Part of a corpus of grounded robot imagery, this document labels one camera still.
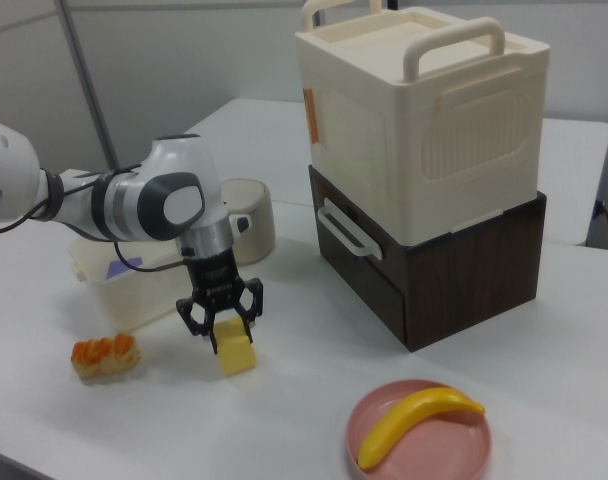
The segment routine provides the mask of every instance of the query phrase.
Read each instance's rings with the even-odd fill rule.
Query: pink plate
[[[445,387],[429,380],[402,380],[383,385],[355,406],[346,426],[351,464],[368,480],[475,480],[491,453],[491,432],[484,416],[450,412],[430,417],[411,428],[372,470],[357,466],[366,434],[402,398],[419,390]]]

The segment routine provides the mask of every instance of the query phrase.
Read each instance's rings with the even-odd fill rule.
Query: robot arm
[[[155,140],[136,167],[60,176],[40,170],[26,137],[0,125],[0,221],[14,220],[42,201],[46,206],[34,219],[64,223],[94,240],[171,240],[190,229],[228,223],[215,165],[197,135]],[[232,231],[219,230],[221,248],[230,247]],[[219,253],[208,245],[194,247],[198,254]]]
[[[189,330],[209,335],[217,353],[215,314],[235,309],[252,341],[248,324],[262,314],[262,285],[238,275],[234,228],[215,164],[198,135],[159,138],[149,157],[134,167],[58,175],[39,168],[26,137],[0,125],[0,222],[26,212],[35,220],[63,223],[91,240],[176,239],[193,284],[191,297],[177,302]],[[246,288],[253,293],[249,309],[240,303]],[[205,310],[202,324],[190,315],[194,303]]]

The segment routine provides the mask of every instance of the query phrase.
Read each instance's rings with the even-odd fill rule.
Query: tabletop
[[[218,169],[270,184],[277,241],[240,269],[265,305],[258,364],[236,376],[170,313],[135,332],[134,370],[80,381],[73,344],[114,332],[71,272],[75,235],[30,222],[0,236],[0,456],[57,479],[351,479],[353,406],[422,378],[486,406],[484,479],[608,478],[608,251],[545,243],[535,300],[411,354],[321,258],[305,158],[247,160]]]

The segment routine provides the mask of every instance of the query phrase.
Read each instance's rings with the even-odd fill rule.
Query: white table
[[[256,166],[270,165],[262,180],[273,198],[313,204],[303,104],[234,100],[191,131],[208,139],[223,179],[257,178]],[[606,123],[544,119],[538,179],[538,189],[547,195],[544,238],[584,244],[607,148]]]
[[[310,195],[303,158],[269,160],[218,167],[265,179],[274,198]],[[258,365],[226,379],[170,314],[138,330],[134,371],[80,382],[73,344],[113,332],[70,271],[75,235],[35,222],[0,236],[0,455],[61,480],[349,479],[353,405],[430,378],[486,405],[485,479],[608,479],[607,251],[545,244],[535,301],[410,354],[320,257],[312,208],[274,212],[276,249],[241,269],[265,285]]]

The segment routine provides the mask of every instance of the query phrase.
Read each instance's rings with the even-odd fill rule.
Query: drawer handle
[[[342,233],[339,228],[333,224],[333,222],[331,222],[331,220],[328,218],[329,216],[332,216],[335,220],[337,220],[342,227],[357,238],[364,246],[360,247],[355,245],[346,235]],[[358,227],[328,198],[324,199],[324,206],[317,211],[317,218],[356,257],[367,257],[369,255],[373,255],[378,260],[382,260],[382,249],[375,242],[375,240],[369,237],[364,230]]]

